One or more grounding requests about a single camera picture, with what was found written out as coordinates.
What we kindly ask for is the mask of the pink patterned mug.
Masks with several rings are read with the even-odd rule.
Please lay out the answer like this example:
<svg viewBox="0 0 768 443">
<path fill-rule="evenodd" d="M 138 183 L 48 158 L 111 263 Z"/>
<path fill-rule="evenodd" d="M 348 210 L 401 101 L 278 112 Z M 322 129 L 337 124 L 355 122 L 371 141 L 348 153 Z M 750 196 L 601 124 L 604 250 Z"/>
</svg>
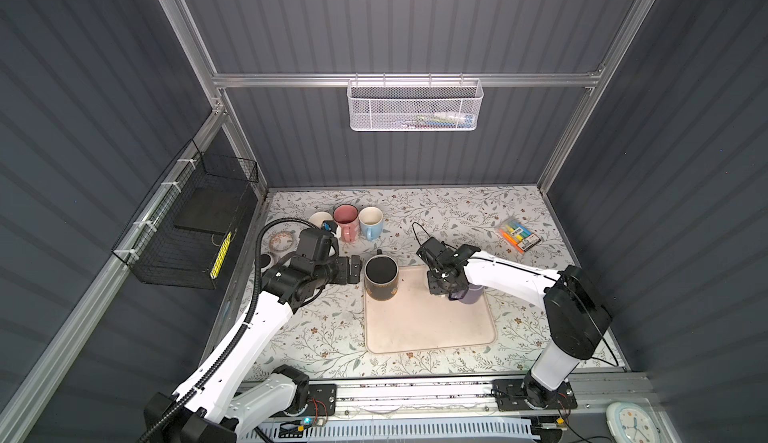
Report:
<svg viewBox="0 0 768 443">
<path fill-rule="evenodd" d="M 355 242 L 360 233 L 357 207 L 351 204 L 340 205 L 334 210 L 333 217 L 340 229 L 341 240 L 345 243 Z"/>
</svg>

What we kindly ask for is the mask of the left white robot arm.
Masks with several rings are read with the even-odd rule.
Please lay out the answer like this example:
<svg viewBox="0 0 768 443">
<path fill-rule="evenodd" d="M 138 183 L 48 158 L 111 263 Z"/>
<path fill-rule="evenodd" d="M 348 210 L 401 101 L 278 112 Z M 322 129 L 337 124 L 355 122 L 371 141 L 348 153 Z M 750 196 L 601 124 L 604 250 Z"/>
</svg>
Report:
<svg viewBox="0 0 768 443">
<path fill-rule="evenodd" d="M 302 226 L 295 252 L 263 269 L 254 261 L 254 286 L 247 311 L 200 366 L 170 395 L 156 394 L 144 409 L 141 442 L 236 442 L 269 419 L 301 412 L 309 379 L 287 365 L 241 392 L 241 383 L 276 333 L 329 284 L 343 280 L 339 239 L 332 219 Z"/>
</svg>

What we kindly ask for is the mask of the purple mug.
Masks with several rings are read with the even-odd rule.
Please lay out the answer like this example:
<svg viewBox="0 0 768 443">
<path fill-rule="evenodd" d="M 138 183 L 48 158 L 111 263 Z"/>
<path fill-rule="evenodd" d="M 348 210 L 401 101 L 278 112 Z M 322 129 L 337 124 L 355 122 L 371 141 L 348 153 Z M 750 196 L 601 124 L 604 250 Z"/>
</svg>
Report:
<svg viewBox="0 0 768 443">
<path fill-rule="evenodd" d="M 458 301 L 462 304 L 473 304 L 477 302 L 484 293 L 484 287 L 479 285 L 470 284 L 468 289 L 460 294 Z"/>
</svg>

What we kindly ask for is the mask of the light blue mug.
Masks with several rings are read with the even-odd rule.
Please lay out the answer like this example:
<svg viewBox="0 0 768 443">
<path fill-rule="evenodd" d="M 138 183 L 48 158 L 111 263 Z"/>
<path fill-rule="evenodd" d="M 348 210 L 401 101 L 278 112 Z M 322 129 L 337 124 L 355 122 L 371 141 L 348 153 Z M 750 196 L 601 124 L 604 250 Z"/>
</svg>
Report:
<svg viewBox="0 0 768 443">
<path fill-rule="evenodd" d="M 383 232 L 384 214 L 378 207 L 369 206 L 359 212 L 361 235 L 368 241 L 378 239 Z"/>
</svg>

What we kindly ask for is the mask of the light green mug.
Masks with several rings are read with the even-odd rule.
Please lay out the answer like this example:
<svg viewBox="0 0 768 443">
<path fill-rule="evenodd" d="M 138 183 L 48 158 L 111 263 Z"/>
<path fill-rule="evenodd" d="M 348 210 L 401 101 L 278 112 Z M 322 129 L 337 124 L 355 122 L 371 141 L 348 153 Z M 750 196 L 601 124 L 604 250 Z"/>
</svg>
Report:
<svg viewBox="0 0 768 443">
<path fill-rule="evenodd" d="M 310 216 L 308 221 L 315 227 L 322 228 L 328 221 L 333 221 L 333 215 L 328 212 L 316 212 Z"/>
</svg>

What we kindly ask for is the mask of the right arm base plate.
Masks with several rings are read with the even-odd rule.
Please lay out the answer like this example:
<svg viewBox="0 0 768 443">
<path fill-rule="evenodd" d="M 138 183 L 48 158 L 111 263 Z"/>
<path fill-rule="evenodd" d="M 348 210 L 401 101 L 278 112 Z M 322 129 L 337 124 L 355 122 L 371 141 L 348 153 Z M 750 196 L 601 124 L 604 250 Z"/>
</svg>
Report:
<svg viewBox="0 0 768 443">
<path fill-rule="evenodd" d="M 491 396 L 500 411 L 573 410 L 578 403 L 568 380 L 549 390 L 532 377 L 492 381 Z"/>
</svg>

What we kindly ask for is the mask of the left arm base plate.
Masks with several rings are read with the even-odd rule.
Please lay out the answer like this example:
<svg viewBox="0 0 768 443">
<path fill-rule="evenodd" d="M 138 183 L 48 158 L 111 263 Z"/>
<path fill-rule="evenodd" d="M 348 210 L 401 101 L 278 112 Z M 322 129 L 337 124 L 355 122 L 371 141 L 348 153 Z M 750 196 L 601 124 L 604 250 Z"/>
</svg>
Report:
<svg viewBox="0 0 768 443">
<path fill-rule="evenodd" d="M 299 385 L 292 403 L 282 414 L 294 418 L 334 416 L 336 403 L 337 386 L 335 384 Z"/>
</svg>

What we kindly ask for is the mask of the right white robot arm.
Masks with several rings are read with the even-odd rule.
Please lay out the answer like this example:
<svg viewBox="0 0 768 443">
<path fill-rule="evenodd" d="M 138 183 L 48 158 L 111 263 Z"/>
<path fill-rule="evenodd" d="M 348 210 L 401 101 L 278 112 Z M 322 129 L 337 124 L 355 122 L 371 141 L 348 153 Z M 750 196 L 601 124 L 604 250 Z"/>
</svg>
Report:
<svg viewBox="0 0 768 443">
<path fill-rule="evenodd" d="M 496 290 L 532 304 L 547 317 L 550 341 L 526 374 L 522 390 L 535 408 L 550 404 L 573 370 L 594 356 L 613 317 L 583 269 L 529 267 L 493 256 L 479 247 L 457 248 L 428 238 L 417 249 L 427 266 L 430 292 L 458 297 L 470 285 Z"/>
</svg>

